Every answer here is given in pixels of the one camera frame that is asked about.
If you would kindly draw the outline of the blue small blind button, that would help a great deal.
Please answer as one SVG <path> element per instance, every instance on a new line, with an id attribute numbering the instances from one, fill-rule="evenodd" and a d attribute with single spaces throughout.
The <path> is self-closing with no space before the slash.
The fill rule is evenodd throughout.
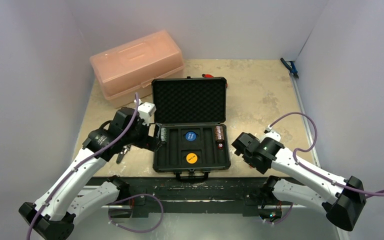
<path id="1" fill-rule="evenodd" d="M 189 142 L 193 142 L 195 141 L 197 138 L 197 134 L 194 132 L 194 131 L 188 131 L 186 134 L 185 134 L 185 139 Z"/>

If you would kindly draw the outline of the black foam-lined poker case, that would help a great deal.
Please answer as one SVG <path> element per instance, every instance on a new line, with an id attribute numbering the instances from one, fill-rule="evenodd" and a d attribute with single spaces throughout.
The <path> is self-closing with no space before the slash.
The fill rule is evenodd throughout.
<path id="1" fill-rule="evenodd" d="M 181 182 L 200 182 L 231 166 L 224 77 L 159 78 L 151 83 L 154 136 L 161 146 L 153 170 Z"/>

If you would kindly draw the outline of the yellow big blind button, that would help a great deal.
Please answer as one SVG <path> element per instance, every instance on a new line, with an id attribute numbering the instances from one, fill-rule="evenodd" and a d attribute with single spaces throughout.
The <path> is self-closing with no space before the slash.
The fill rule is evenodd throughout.
<path id="1" fill-rule="evenodd" d="M 186 155 L 186 162 L 189 164 L 195 164 L 198 161 L 198 155 L 191 152 Z"/>

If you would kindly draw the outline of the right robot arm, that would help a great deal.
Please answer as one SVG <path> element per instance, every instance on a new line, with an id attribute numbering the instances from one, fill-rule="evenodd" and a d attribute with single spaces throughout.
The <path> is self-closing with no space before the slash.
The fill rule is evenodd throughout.
<path id="1" fill-rule="evenodd" d="M 363 182 L 329 173 L 293 152 L 280 142 L 280 135 L 267 132 L 262 140 L 242 132 L 232 143 L 235 155 L 264 174 L 268 169 L 287 174 L 298 183 L 269 176 L 260 189 L 263 205 L 290 202 L 324 213 L 336 227 L 351 232 L 367 202 Z"/>

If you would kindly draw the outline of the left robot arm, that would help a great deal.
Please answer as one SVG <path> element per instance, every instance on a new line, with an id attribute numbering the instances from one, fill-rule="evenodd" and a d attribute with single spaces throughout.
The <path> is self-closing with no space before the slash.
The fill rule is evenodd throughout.
<path id="1" fill-rule="evenodd" d="M 105 121 L 91 131 L 74 161 L 61 177 L 35 202 L 24 202 L 18 212 L 28 223 L 27 239 L 33 231 L 45 240 L 65 240 L 74 227 L 94 211 L 105 205 L 128 204 L 135 198 L 130 185 L 113 175 L 87 194 L 78 194 L 114 155 L 127 146 L 156 151 L 160 141 L 149 135 L 150 119 L 156 107 L 141 103 L 136 108 L 122 107 L 112 120 Z"/>

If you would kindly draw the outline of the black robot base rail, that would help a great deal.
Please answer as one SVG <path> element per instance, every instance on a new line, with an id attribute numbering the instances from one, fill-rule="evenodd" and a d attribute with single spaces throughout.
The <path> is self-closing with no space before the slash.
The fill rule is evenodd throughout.
<path id="1" fill-rule="evenodd" d="M 202 182 L 181 182 L 171 177 L 121 177 L 121 197 L 133 200 L 106 206 L 113 218 L 147 218 L 149 214 L 240 214 L 243 217 L 280 217 L 286 200 L 269 192 L 273 177 L 210 177 Z"/>

